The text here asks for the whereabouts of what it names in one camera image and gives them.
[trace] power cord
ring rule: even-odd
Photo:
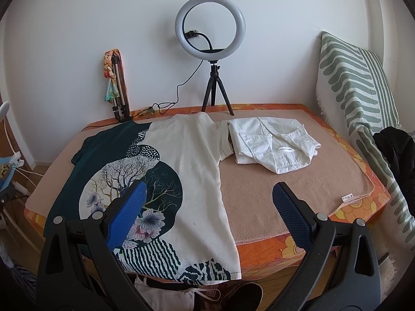
[[[198,32],[196,32],[196,31],[193,31],[193,30],[191,30],[191,31],[189,31],[188,33],[186,33],[185,34],[185,36],[186,36],[186,38],[193,38],[193,37],[196,37],[196,36],[202,36],[202,37],[204,37],[205,39],[206,39],[206,41],[207,41],[207,43],[209,44],[209,49],[210,50],[213,50],[213,47],[212,47],[212,43],[210,42],[210,40],[209,40],[209,38],[205,35],[205,34],[202,34],[202,33],[198,33]],[[178,102],[179,102],[179,87],[182,87],[183,85],[185,85],[194,75],[195,75],[195,73],[199,70],[199,68],[200,68],[200,66],[202,65],[202,63],[203,63],[203,60],[200,62],[200,64],[198,65],[198,67],[196,68],[196,70],[190,75],[190,77],[186,80],[186,82],[184,82],[184,83],[182,83],[182,84],[179,84],[177,87],[176,87],[176,98],[177,98],[177,100],[176,101],[172,101],[172,102],[163,102],[163,103],[154,103],[152,106],[150,106],[150,107],[148,107],[148,108],[145,108],[144,110],[142,110],[142,111],[140,111],[139,113],[137,113],[136,115],[134,115],[133,117],[132,117],[132,119],[134,119],[134,118],[136,118],[136,117],[138,117],[139,115],[141,115],[142,113],[144,113],[144,112],[147,112],[148,110],[151,110],[151,109],[153,109],[154,110],[154,106],[157,106],[157,109],[158,109],[158,113],[160,113],[161,115],[164,115],[164,114],[166,114],[167,113],[167,111],[168,110],[170,110],[173,106],[175,106]],[[109,126],[109,125],[113,125],[113,124],[106,124],[106,125],[102,125],[102,126],[93,126],[93,125],[91,125],[91,126],[87,126],[87,127],[85,127],[82,131],[84,131],[84,130],[86,130],[86,129],[89,129],[89,128],[99,128],[99,127],[106,127],[106,126]]]
[[[19,168],[17,168],[17,167],[13,167],[13,168],[16,171],[18,171],[21,175],[23,175],[26,179],[28,179],[34,185],[34,187],[36,188],[36,185],[34,184],[34,182],[29,177],[27,177],[24,173],[22,173],[21,171],[19,171]]]
[[[154,109],[154,106],[156,105],[158,108],[158,113],[160,113],[161,115],[165,114],[168,110],[170,110],[173,106],[175,106],[178,102],[179,102],[179,87],[185,85],[194,75],[195,73],[199,70],[200,66],[202,65],[203,60],[200,62],[200,64],[198,65],[198,67],[196,68],[196,70],[190,75],[190,77],[187,79],[186,82],[179,84],[176,87],[176,97],[177,97],[177,101],[173,101],[173,102],[163,102],[163,103],[154,103],[152,106],[142,110],[141,112],[137,113],[136,115],[134,115],[133,119],[135,117],[138,117],[140,114],[150,110],[150,109]]]
[[[36,174],[36,175],[39,175],[39,176],[44,176],[44,174],[39,174],[39,173],[36,173],[36,172],[30,172],[30,171],[26,171],[25,169],[23,169],[23,168],[21,168],[21,167],[17,167],[18,169],[20,169],[21,171],[24,171],[24,172],[26,172],[26,173],[30,173],[30,174]]]
[[[3,123],[4,123],[4,131],[6,133],[7,141],[9,142],[10,148],[12,149],[13,153],[16,153],[16,151],[13,149],[12,143],[11,143],[9,135],[7,133],[6,119],[3,120]]]
[[[140,111],[139,113],[137,113],[137,114],[135,114],[133,117],[132,117],[132,119],[134,119],[134,118],[136,118],[136,117],[138,117],[140,114],[142,114],[142,113],[144,113],[144,112],[146,112],[146,111],[148,111],[148,110],[151,110],[151,109],[154,109],[154,106],[157,106],[157,109],[158,109],[158,113],[160,113],[161,115],[163,115],[163,114],[165,114],[168,110],[170,110],[173,106],[175,106],[178,102],[179,102],[179,87],[182,87],[183,85],[185,85],[187,82],[189,82],[189,80],[195,75],[195,73],[199,70],[199,68],[201,67],[201,65],[202,65],[202,63],[203,63],[203,60],[199,63],[199,65],[198,65],[198,67],[196,68],[196,70],[190,75],[190,77],[186,80],[186,82],[184,82],[184,83],[182,83],[182,84],[179,84],[177,87],[176,87],[176,97],[177,97],[177,101],[172,101],[172,102],[163,102],[163,103],[154,103],[152,106],[150,106],[150,107],[148,107],[148,108],[145,108],[144,110],[142,110],[142,111]],[[87,127],[85,127],[82,131],[84,131],[84,130],[86,130],[86,129],[90,129],[90,128],[100,128],[100,127],[106,127],[106,126],[109,126],[109,125],[114,125],[114,123],[111,123],[111,124],[105,124],[105,125],[101,125],[101,126],[96,126],[96,125],[90,125],[90,126],[87,126]]]

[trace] drawstring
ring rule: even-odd
[[[195,294],[198,294],[199,296],[202,296],[204,299],[207,299],[209,301],[218,301],[220,299],[221,293],[219,289],[198,289],[198,288],[190,288],[186,290],[186,292],[194,291]],[[206,296],[202,291],[217,291],[219,293],[219,297],[216,299],[210,298]]]
[[[144,276],[144,278],[143,278],[143,283],[144,283],[144,285],[146,287],[148,287],[148,285],[147,285],[147,277],[146,276]],[[216,299],[210,298],[210,297],[206,296],[204,293],[202,293],[202,291],[217,291],[219,293],[219,297],[216,298]],[[184,290],[182,292],[194,292],[195,294],[198,294],[199,296],[201,296],[201,297],[203,297],[203,298],[205,298],[205,299],[207,299],[209,301],[218,301],[220,299],[220,297],[221,297],[221,293],[220,293],[220,290],[219,289],[190,288],[190,289]]]

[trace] white wall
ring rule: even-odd
[[[372,41],[372,47],[370,49],[381,58],[389,85],[392,92],[394,92],[398,72],[398,36],[395,10],[392,0],[377,1],[379,1],[380,12],[375,6],[369,6],[374,16],[372,17],[373,22],[371,23],[371,35],[375,40]],[[380,41],[380,32],[383,34],[383,41]]]
[[[4,66],[4,39],[5,39],[5,23],[6,23],[6,17],[7,13],[4,18],[0,20],[0,93],[2,97],[2,101],[10,101],[9,92],[6,87],[6,78],[5,78],[5,66]],[[13,131],[13,135],[16,139],[16,142],[18,146],[20,147],[20,152],[24,155],[26,158],[27,163],[31,168],[36,166],[32,154],[29,152],[29,149],[26,145],[26,142],[24,141],[22,134],[20,132],[19,126],[16,121],[15,113],[14,113],[15,107],[13,105],[10,106],[10,109],[7,113],[7,120],[9,122],[10,128]]]
[[[176,13],[186,1],[13,1],[6,78],[16,121],[36,161],[52,162],[75,132],[112,116],[103,101],[101,64],[113,47],[123,57],[132,109],[175,100],[176,85],[198,65],[174,35]],[[318,111],[321,30],[369,46],[367,0],[232,1],[246,20],[242,46],[220,62],[232,103],[304,103]],[[234,34],[231,16],[211,4],[195,8],[186,28],[206,33],[216,47]],[[178,106],[201,105],[209,70],[204,63],[180,90]]]
[[[374,52],[380,62],[383,62],[384,38],[383,17],[380,0],[367,0],[368,18],[370,24],[369,50]]]
[[[402,126],[415,130],[415,20],[403,0],[392,0],[398,39],[395,103]]]

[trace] black tripod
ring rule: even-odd
[[[229,99],[228,96],[226,95],[226,91],[225,88],[223,87],[223,83],[221,81],[221,79],[219,78],[219,69],[220,66],[216,65],[217,61],[209,61],[209,63],[212,65],[210,67],[210,78],[209,78],[209,82],[207,84],[207,88],[206,88],[206,93],[205,93],[205,99],[203,100],[203,105],[202,105],[202,112],[206,112],[206,106],[207,106],[207,101],[209,99],[209,93],[212,93],[212,96],[210,98],[211,101],[211,105],[214,106],[215,104],[215,97],[216,97],[216,84],[219,85],[219,89],[222,92],[223,95],[223,99],[225,99],[225,103],[226,106],[228,107],[229,113],[234,116],[231,104],[229,103]]]

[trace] care label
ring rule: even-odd
[[[348,194],[348,195],[346,195],[346,196],[342,197],[342,200],[343,200],[343,202],[346,202],[348,199],[350,199],[350,198],[352,198],[352,197],[353,197],[353,194],[352,194],[352,193],[350,193],[350,194]]]
[[[280,147],[279,149],[278,149],[278,152],[294,152],[295,150],[293,149],[293,148],[291,148],[291,147],[285,147],[285,146],[283,146],[283,147]]]

